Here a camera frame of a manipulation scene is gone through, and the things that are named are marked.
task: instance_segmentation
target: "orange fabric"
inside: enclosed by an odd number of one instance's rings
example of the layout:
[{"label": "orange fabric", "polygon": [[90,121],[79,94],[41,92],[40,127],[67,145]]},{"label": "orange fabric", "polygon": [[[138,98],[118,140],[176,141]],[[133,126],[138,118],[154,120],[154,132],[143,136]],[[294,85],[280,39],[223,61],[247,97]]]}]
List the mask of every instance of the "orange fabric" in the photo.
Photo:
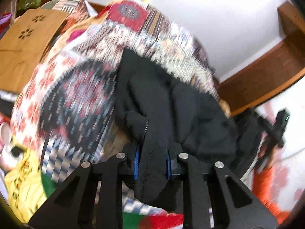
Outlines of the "orange fabric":
[{"label": "orange fabric", "polygon": [[289,215],[287,211],[281,211],[276,203],[270,201],[270,189],[274,178],[274,167],[264,169],[260,174],[254,171],[253,190],[256,197],[268,208],[276,217],[279,224]]}]

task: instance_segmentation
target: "pile of clothes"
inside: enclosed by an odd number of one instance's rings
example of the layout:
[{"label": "pile of clothes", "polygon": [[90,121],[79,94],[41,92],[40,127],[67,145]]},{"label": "pile of clothes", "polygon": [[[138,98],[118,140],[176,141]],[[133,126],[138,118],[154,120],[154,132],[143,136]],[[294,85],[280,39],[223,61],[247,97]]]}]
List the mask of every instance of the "pile of clothes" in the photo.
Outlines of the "pile of clothes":
[{"label": "pile of clothes", "polygon": [[[81,162],[105,161],[126,144],[142,149],[134,191],[123,188],[126,213],[182,212],[181,187],[167,199],[161,192],[170,185],[166,155],[174,145],[203,162],[223,161],[240,177],[246,172],[261,130],[227,118],[206,52],[188,30],[143,0],[115,0],[99,14],[84,0],[56,0],[43,8],[70,16],[10,121],[15,144],[26,151],[19,169],[34,154],[35,174],[52,183],[39,182],[44,195],[35,209]],[[35,212],[28,210],[28,216],[19,211],[25,223]],[[182,224],[181,216],[174,218],[174,226]]]}]

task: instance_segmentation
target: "white wall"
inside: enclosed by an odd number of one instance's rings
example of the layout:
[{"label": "white wall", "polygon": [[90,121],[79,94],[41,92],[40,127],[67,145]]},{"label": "white wall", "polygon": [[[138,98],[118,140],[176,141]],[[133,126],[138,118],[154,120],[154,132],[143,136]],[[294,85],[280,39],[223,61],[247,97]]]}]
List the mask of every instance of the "white wall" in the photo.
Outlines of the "white wall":
[{"label": "white wall", "polygon": [[282,40],[276,8],[285,0],[149,1],[199,38],[221,81]]}]

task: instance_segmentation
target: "wooden headboard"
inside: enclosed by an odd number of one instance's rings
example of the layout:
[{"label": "wooden headboard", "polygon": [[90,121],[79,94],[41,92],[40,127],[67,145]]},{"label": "wooden headboard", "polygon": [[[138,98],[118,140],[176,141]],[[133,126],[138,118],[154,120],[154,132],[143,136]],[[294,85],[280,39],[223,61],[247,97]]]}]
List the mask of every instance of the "wooden headboard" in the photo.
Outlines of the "wooden headboard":
[{"label": "wooden headboard", "polygon": [[278,95],[305,75],[305,20],[289,2],[278,7],[278,13],[287,37],[218,87],[232,116]]}]

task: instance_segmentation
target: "black garment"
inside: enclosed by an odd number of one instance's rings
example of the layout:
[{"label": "black garment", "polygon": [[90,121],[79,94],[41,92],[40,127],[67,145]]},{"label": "black garment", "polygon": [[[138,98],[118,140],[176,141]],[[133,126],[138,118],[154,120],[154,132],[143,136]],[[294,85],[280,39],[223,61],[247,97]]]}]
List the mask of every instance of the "black garment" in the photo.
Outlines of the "black garment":
[{"label": "black garment", "polygon": [[[119,125],[141,146],[134,191],[143,203],[182,212],[181,184],[166,178],[167,150],[177,143],[200,161],[234,163],[235,168],[241,168],[247,148],[252,150],[252,142],[239,135],[235,123],[226,118],[211,95],[200,93],[128,49],[123,52],[115,95]],[[259,133],[249,132],[247,137]]]}]

